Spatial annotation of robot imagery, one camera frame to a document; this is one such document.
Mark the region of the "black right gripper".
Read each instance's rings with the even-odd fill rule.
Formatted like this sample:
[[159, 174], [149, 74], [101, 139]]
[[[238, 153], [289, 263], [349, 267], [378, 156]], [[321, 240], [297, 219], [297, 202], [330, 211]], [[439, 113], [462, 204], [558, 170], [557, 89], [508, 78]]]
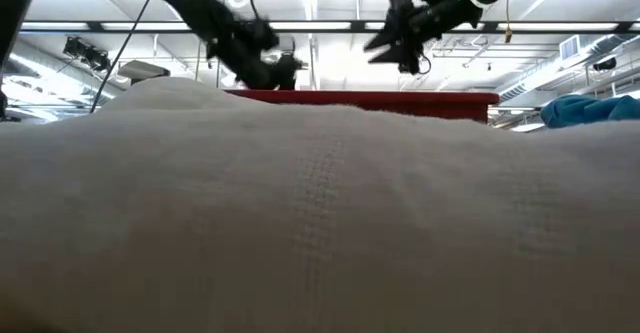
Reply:
[[416, 6], [412, 0], [389, 0], [387, 22], [363, 47], [370, 51], [389, 45], [369, 60], [371, 64], [398, 64], [401, 73], [420, 73], [424, 44], [461, 24], [476, 28], [483, 10], [472, 0], [442, 0]]

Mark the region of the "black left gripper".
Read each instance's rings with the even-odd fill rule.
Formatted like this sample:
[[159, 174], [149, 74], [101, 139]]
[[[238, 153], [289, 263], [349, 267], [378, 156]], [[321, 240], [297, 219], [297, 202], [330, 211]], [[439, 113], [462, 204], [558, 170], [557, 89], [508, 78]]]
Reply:
[[297, 72], [305, 63], [293, 53], [281, 55], [272, 66], [261, 59], [263, 51], [279, 44], [266, 20], [235, 20], [206, 40], [206, 57], [217, 58], [250, 89], [295, 90]]

